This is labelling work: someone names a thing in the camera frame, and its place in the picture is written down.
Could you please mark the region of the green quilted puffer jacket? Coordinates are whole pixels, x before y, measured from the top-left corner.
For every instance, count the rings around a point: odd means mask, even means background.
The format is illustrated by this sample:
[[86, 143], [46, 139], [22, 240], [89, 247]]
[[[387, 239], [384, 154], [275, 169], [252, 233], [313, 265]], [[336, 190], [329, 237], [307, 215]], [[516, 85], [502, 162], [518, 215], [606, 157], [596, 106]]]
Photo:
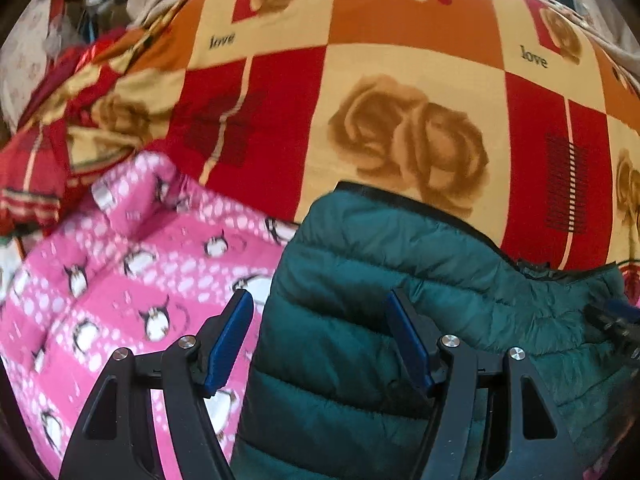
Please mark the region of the green quilted puffer jacket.
[[623, 434], [631, 371], [582, 315], [624, 298], [617, 266], [563, 272], [514, 261], [450, 214], [344, 182], [311, 206], [274, 274], [232, 452], [236, 478], [408, 477], [433, 409], [386, 323], [397, 287], [475, 349], [529, 352], [584, 464]]

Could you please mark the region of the red rose pattern blanket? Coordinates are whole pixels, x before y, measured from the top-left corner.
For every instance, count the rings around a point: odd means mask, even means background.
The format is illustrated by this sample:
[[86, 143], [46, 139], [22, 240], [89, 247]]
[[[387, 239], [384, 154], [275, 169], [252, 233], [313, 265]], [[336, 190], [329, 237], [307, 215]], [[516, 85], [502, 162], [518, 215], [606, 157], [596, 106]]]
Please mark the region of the red rose pattern blanket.
[[142, 150], [300, 221], [337, 182], [639, 298], [639, 81], [552, 0], [177, 0], [73, 62], [1, 153], [1, 229]]

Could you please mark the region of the pink penguin bedsheet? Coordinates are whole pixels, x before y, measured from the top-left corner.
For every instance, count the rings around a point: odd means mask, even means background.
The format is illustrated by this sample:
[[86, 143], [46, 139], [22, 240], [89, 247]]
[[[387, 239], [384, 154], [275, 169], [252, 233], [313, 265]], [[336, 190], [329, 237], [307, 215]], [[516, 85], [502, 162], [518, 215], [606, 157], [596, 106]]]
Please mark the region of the pink penguin bedsheet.
[[82, 406], [120, 348], [162, 351], [247, 290], [262, 312], [295, 226], [145, 152], [97, 180], [32, 248], [1, 307], [1, 356], [32, 444], [58, 474]]

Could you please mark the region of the pile of clothes background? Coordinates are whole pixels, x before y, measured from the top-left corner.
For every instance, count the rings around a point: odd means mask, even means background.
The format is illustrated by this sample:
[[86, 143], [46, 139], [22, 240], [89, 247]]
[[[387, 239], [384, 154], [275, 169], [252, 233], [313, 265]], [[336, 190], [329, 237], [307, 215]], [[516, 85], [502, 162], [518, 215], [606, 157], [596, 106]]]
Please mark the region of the pile of clothes background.
[[1, 141], [163, 139], [205, 0], [30, 0], [1, 46]]

